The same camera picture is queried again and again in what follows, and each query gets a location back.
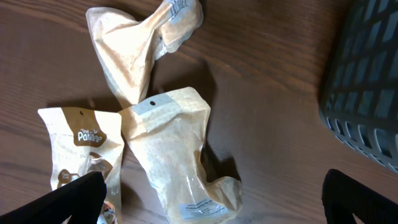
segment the crumpled paper wrapper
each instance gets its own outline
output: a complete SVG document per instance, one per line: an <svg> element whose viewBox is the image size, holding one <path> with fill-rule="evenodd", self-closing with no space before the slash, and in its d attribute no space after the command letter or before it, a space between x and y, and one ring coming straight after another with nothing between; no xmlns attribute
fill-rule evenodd
<svg viewBox="0 0 398 224"><path fill-rule="evenodd" d="M97 223L123 223L120 171L124 141L120 114L83 108L46 108L38 113L50 134L52 190L91 171L100 171L107 194Z"/></svg>
<svg viewBox="0 0 398 224"><path fill-rule="evenodd" d="M176 51L201 25L198 0L164 0L142 22L109 7L86 13L88 29L106 81L122 108L146 97L154 61Z"/></svg>
<svg viewBox="0 0 398 224"><path fill-rule="evenodd" d="M119 113L122 133L171 223L226 223L238 214L241 182L206 181L200 154L210 107L193 88L153 96Z"/></svg>

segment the mesh basket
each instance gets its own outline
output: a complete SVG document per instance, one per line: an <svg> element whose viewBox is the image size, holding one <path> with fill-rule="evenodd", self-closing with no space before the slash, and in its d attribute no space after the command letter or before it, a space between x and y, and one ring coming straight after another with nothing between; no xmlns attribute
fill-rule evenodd
<svg viewBox="0 0 398 224"><path fill-rule="evenodd" d="M351 8L320 100L338 140L398 173L398 0Z"/></svg>

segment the wood grain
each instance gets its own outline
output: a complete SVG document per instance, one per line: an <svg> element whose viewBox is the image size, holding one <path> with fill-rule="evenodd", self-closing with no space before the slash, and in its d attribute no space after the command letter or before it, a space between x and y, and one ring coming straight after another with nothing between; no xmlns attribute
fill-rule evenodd
<svg viewBox="0 0 398 224"><path fill-rule="evenodd" d="M50 141L37 109L120 110L85 11L111 6L143 19L160 2L0 1L0 214L51 191ZM149 95L193 86L211 106L206 151L218 175L238 177L236 167L243 182L244 208L229 223L325 223L331 168L398 202L398 176L339 143L318 116L318 86L351 3L203 1L203 25L156 62ZM128 147L122 198L125 223L167 223Z"/></svg>

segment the brown wooden surface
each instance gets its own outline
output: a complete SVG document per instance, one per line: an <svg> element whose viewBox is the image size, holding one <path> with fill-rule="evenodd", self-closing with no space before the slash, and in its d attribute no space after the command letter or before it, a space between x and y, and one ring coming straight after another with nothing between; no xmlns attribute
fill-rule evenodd
<svg viewBox="0 0 398 224"><path fill-rule="evenodd" d="M118 111L86 28L93 6L138 19L161 0L0 1L0 214L48 193L50 140L37 109ZM398 202L398 175L338 142L318 117L318 86L347 0L207 0L205 22L156 62L150 95L195 87L212 108L207 148L243 182L229 223L325 223L321 192L335 168ZM167 223L128 147L125 223Z"/></svg>

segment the beige wrapper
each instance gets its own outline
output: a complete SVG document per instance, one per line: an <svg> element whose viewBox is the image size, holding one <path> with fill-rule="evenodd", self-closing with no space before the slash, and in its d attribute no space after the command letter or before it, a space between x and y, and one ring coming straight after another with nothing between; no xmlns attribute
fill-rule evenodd
<svg viewBox="0 0 398 224"><path fill-rule="evenodd" d="M109 7L91 8L86 18L108 85L127 108L146 97L154 61L176 51L203 15L198 0L164 0L142 22Z"/></svg>
<svg viewBox="0 0 398 224"><path fill-rule="evenodd" d="M124 137L171 223L225 223L237 215L240 181L206 181L200 154L210 107L193 88L153 96L119 113Z"/></svg>
<svg viewBox="0 0 398 224"><path fill-rule="evenodd" d="M97 224L120 224L120 171L124 141L121 116L83 108L38 110L50 134L52 147L51 188L91 172L102 172L106 198Z"/></svg>

